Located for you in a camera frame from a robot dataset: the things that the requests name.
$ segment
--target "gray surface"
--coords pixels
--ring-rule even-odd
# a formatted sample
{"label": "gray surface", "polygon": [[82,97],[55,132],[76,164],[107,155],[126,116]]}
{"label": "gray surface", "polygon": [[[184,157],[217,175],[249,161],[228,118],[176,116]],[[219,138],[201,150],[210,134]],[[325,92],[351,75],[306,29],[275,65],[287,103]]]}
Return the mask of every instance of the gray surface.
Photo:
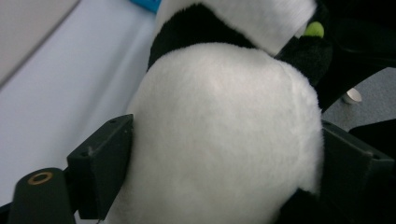
{"label": "gray surface", "polygon": [[338,100],[323,119],[349,131],[364,124],[396,119],[396,69],[387,68],[367,78],[355,87],[362,102],[348,105]]}
{"label": "gray surface", "polygon": [[0,1],[0,87],[77,3],[78,0]]}

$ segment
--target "fabric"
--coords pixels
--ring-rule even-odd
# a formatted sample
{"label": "fabric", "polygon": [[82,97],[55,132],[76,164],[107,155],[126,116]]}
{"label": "fabric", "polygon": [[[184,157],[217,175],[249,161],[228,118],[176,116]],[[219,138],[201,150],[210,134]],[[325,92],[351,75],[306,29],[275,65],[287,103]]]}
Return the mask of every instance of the fabric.
{"label": "fabric", "polygon": [[315,91],[257,49],[198,44],[161,57],[132,106],[134,146],[108,223],[271,223],[318,192]]}
{"label": "fabric", "polygon": [[253,44],[276,55],[313,16],[315,0],[163,0],[158,11],[157,29],[192,4],[203,3]]}

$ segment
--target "blue object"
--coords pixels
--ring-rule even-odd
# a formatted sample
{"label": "blue object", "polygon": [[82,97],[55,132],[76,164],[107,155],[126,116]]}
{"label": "blue object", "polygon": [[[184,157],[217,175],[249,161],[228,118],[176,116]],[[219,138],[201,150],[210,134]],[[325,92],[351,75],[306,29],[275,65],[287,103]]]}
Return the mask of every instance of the blue object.
{"label": "blue object", "polygon": [[160,7],[160,3],[161,3],[161,0],[130,0],[130,1],[154,13],[157,13],[158,7]]}

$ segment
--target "brass ring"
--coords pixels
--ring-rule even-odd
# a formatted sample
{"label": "brass ring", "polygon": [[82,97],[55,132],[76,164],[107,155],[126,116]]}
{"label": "brass ring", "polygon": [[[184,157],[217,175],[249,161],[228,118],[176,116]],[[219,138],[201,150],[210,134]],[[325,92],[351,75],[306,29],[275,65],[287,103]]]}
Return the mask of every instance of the brass ring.
{"label": "brass ring", "polygon": [[[44,179],[40,179],[40,180],[35,180],[38,176],[44,175],[45,178]],[[27,181],[27,183],[29,183],[30,185],[40,185],[42,183],[45,183],[47,181],[49,181],[52,178],[53,174],[51,172],[43,172],[40,174],[36,174],[32,177],[30,177],[30,179]]]}

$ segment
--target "stuffed toy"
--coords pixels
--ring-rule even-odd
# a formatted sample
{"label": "stuffed toy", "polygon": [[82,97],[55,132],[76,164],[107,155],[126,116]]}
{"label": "stuffed toy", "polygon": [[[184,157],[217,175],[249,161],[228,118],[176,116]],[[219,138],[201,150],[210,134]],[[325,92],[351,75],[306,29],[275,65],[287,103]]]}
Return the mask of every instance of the stuffed toy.
{"label": "stuffed toy", "polygon": [[164,0],[106,222],[279,223],[296,192],[314,201],[323,140],[313,86],[332,55],[318,12],[311,0]]}

